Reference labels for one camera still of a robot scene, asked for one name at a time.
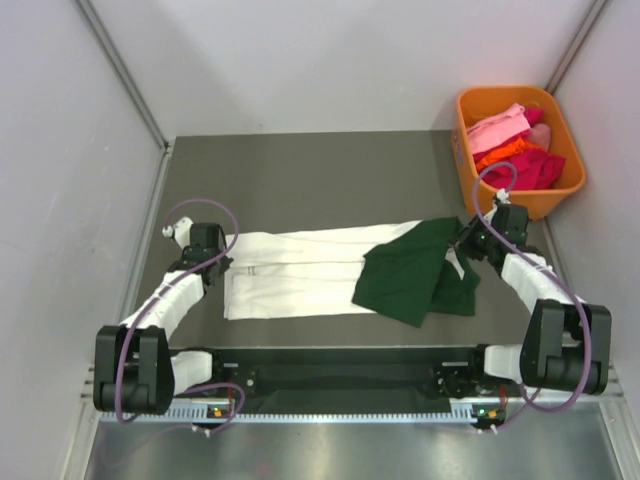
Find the white and green t shirt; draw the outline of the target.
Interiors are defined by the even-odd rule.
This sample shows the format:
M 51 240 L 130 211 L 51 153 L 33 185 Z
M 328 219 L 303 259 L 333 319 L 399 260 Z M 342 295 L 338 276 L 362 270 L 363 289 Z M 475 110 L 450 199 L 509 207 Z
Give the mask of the white and green t shirt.
M 457 217 L 239 236 L 225 275 L 228 320 L 376 313 L 419 328 L 472 317 L 479 275 L 451 242 Z

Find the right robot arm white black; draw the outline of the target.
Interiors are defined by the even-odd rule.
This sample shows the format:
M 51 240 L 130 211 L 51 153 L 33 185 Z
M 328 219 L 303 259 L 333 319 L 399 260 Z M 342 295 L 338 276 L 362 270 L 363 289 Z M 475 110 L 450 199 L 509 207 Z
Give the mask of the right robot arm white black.
M 453 239 L 466 258 L 486 260 L 530 313 L 520 345 L 480 345 L 466 374 L 469 388 L 487 396 L 503 380 L 570 392 L 588 371 L 582 392 L 599 395 L 609 377 L 611 312 L 568 295 L 541 252 L 526 244 L 528 211 L 497 202 Z

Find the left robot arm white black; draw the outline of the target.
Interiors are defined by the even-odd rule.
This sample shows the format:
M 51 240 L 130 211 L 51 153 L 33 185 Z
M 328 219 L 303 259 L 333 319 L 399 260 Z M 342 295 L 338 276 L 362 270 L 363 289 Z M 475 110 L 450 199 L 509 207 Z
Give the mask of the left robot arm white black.
M 230 267 L 227 240 L 216 223 L 184 217 L 163 229 L 181 249 L 179 259 L 141 307 L 96 336 L 93 403 L 122 415 L 165 413 L 173 398 L 194 386 L 205 396 L 226 387 L 225 370 L 204 351 L 171 354 L 169 339 L 189 310 Z

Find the red t shirt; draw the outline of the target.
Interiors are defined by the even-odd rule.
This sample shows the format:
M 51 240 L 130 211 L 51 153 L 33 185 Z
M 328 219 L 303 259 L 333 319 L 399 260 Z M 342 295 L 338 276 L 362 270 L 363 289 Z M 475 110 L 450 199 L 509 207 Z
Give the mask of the red t shirt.
M 566 159 L 550 152 L 552 131 L 542 121 L 544 110 L 525 107 L 524 115 L 529 122 L 529 130 L 506 140 L 499 146 L 522 137 L 541 146 L 542 150 L 527 150 L 499 161 L 480 172 L 479 174 L 484 175 L 484 182 L 496 189 L 546 190 L 559 179 L 564 168 Z

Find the orange t shirt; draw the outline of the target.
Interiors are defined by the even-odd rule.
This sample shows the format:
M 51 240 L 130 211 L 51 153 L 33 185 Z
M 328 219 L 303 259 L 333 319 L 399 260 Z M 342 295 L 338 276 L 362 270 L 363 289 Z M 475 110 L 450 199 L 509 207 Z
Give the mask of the orange t shirt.
M 505 145 L 492 149 L 491 151 L 478 153 L 474 156 L 476 171 L 480 173 L 499 161 L 524 153 L 527 150 L 542 150 L 542 147 L 529 142 L 522 137 L 518 137 Z

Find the pink t shirt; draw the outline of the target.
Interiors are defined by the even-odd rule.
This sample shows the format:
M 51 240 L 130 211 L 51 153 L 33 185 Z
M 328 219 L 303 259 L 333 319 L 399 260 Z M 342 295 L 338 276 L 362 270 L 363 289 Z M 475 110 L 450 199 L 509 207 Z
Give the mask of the pink t shirt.
M 529 130 L 525 107 L 514 103 L 507 110 L 480 120 L 467 129 L 471 154 L 489 151 Z

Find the orange plastic laundry basket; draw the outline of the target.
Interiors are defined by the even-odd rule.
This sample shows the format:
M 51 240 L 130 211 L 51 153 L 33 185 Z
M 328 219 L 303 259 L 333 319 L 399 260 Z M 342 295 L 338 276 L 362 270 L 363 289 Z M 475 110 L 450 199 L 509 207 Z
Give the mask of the orange plastic laundry basket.
M 451 145 L 465 207 L 475 213 L 472 187 L 478 177 L 471 155 L 466 129 L 474 123 L 498 114 L 514 103 L 525 107 L 540 107 L 543 122 L 551 128 L 550 152 L 566 159 L 559 179 L 550 189 L 516 190 L 510 200 L 528 208 L 529 217 L 540 220 L 549 215 L 564 199 L 580 190 L 586 182 L 587 172 L 574 142 L 564 114 L 556 99 L 545 90 L 534 86 L 482 86 L 462 91 L 456 100 L 456 123 Z

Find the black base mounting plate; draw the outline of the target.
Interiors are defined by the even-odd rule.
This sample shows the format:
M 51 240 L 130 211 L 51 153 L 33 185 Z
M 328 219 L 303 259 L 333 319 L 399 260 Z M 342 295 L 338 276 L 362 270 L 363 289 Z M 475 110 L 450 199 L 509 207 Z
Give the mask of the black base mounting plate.
M 245 401 L 243 413 L 436 412 L 466 385 L 469 347 L 217 348 L 197 397 Z

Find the aluminium frame rail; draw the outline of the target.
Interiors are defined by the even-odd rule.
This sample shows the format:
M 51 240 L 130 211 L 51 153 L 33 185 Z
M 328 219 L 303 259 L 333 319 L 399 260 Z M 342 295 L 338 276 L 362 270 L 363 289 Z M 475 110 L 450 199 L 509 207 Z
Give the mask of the aluminium frame rail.
M 87 373 L 87 377 L 84 379 L 84 383 L 81 388 L 80 399 L 91 401 L 93 397 L 93 368 L 90 367 Z M 603 397 L 622 397 L 624 395 L 623 388 L 620 383 L 620 378 L 616 368 L 612 362 L 609 363 L 608 368 L 608 383 Z

